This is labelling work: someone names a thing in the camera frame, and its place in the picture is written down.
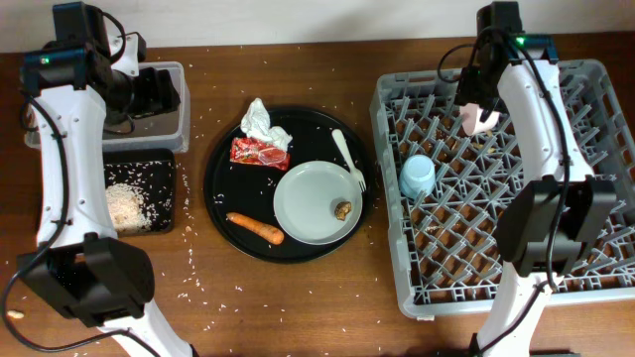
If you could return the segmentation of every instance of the wooden table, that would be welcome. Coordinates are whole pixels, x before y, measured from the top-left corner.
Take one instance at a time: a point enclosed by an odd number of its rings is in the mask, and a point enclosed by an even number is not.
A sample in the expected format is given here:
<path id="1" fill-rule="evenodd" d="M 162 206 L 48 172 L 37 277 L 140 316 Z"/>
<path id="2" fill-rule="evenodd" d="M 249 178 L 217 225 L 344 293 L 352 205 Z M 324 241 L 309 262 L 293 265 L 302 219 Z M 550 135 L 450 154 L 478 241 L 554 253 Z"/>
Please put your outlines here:
<path id="1" fill-rule="evenodd" d="M 276 265 L 240 253 L 220 236 L 207 218 L 201 188 L 203 170 L 215 143 L 238 123 L 256 97 L 269 106 L 305 105 L 334 115 L 357 132 L 374 157 L 368 107 L 377 78 L 384 73 L 434 69 L 447 49 L 470 41 L 149 50 L 148 60 L 176 60 L 186 69 L 191 94 L 191 142 L 190 150 L 178 155 L 177 161 L 183 166 L 180 173 L 190 178 L 189 213 L 195 219 L 185 218 L 182 207 L 187 192 L 179 182 L 174 231 L 126 241 L 150 255 L 157 279 L 155 299 L 181 338 L 193 344 L 201 356 L 395 356 L 466 348 L 486 314 L 417 322 L 399 311 L 382 194 L 376 201 L 379 208 L 373 209 L 363 228 L 334 254 L 306 264 Z M 635 117 L 633 33 L 556 36 L 556 43 L 564 60 L 601 60 L 626 116 Z M 467 56 L 467 52 L 452 56 L 446 67 L 462 66 Z M 17 121 L 21 62 L 20 55 L 0 56 L 3 287 L 14 273 L 15 256 L 35 248 L 42 191 L 39 152 L 25 147 Z M 187 225 L 193 232 L 187 234 L 188 243 L 184 243 L 182 234 Z M 184 283 L 192 273 L 188 264 L 190 246 L 195 276 L 204 292 L 193 281 Z M 189 296 L 178 298 L 181 293 Z M 227 308 L 219 311 L 221 304 Z M 96 332 L 76 320 L 60 318 L 22 285 L 12 293 L 10 306 L 26 313 L 17 324 L 40 343 L 59 345 Z M 532 348 L 570 349 L 585 357 L 632 355 L 633 309 L 635 301 L 548 308 Z M 0 346 L 2 356 L 34 355 L 4 328 L 0 328 Z M 80 356 L 123 354 L 111 340 L 77 352 Z"/>

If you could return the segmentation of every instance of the dish rack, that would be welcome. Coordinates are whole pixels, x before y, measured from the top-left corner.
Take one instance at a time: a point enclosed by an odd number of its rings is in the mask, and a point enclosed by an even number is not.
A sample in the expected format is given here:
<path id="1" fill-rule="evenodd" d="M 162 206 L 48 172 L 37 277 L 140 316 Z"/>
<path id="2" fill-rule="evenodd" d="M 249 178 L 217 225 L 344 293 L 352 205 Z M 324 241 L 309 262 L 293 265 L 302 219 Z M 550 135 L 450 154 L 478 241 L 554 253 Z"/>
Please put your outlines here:
<path id="1" fill-rule="evenodd" d="M 618 203 L 590 257 L 578 262 L 550 305 L 635 298 L 635 145 L 604 66 L 559 63 L 573 134 L 596 175 L 610 179 Z M 459 69 L 443 71 L 446 77 Z M 388 240 L 399 308 L 416 319 L 488 311 L 502 260 L 492 237 L 497 219 L 523 188 L 511 119 L 469 137 L 454 105 L 456 84 L 434 71 L 379 78 L 370 107 L 388 204 Z M 423 154 L 435 163 L 428 197 L 399 191 L 402 165 Z"/>

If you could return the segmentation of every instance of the fork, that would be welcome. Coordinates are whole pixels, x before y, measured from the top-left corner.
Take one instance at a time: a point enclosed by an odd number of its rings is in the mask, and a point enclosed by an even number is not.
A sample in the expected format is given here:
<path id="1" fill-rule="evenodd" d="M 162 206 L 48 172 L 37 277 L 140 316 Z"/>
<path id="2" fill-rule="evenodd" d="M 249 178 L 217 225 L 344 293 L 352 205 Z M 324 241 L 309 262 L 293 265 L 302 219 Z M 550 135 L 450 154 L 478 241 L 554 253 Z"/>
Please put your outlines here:
<path id="1" fill-rule="evenodd" d="M 346 140 L 344 139 L 344 135 L 341 133 L 341 130 L 335 129 L 331 132 L 333 136 L 333 140 L 335 141 L 335 145 L 341 152 L 341 155 L 344 157 L 346 164 L 348 165 L 348 169 L 350 170 L 350 174 L 354 179 L 359 183 L 359 187 L 361 191 L 366 190 L 366 180 L 364 179 L 364 174 L 355 167 L 353 164 L 353 160 L 350 158 L 350 153 L 348 152 L 348 146 L 346 146 Z"/>

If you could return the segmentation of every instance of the carrot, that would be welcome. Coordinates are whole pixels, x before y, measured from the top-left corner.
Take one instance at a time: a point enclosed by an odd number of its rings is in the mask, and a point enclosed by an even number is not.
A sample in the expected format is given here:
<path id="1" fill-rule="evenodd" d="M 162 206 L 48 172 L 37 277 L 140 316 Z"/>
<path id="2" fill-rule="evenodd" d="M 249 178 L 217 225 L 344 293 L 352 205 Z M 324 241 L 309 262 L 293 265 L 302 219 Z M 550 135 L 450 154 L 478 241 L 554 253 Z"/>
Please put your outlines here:
<path id="1" fill-rule="evenodd" d="M 285 233 L 283 233 L 280 229 L 272 225 L 259 222 L 240 213 L 227 213 L 227 219 L 258 234 L 271 244 L 279 245 L 285 239 Z"/>

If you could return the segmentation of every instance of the crumpled paper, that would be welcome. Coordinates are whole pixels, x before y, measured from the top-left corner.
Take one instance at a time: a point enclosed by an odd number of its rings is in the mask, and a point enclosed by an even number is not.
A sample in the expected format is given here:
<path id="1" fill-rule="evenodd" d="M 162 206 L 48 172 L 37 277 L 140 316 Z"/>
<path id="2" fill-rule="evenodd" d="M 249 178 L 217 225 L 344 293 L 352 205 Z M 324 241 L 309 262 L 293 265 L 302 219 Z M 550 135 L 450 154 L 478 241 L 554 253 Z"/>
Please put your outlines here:
<path id="1" fill-rule="evenodd" d="M 248 138 L 258 139 L 264 143 L 271 144 L 276 148 L 287 151 L 289 143 L 293 137 L 281 127 L 271 126 L 269 113 L 260 98 L 256 98 L 251 104 L 247 113 L 240 121 L 240 130 L 247 135 Z"/>

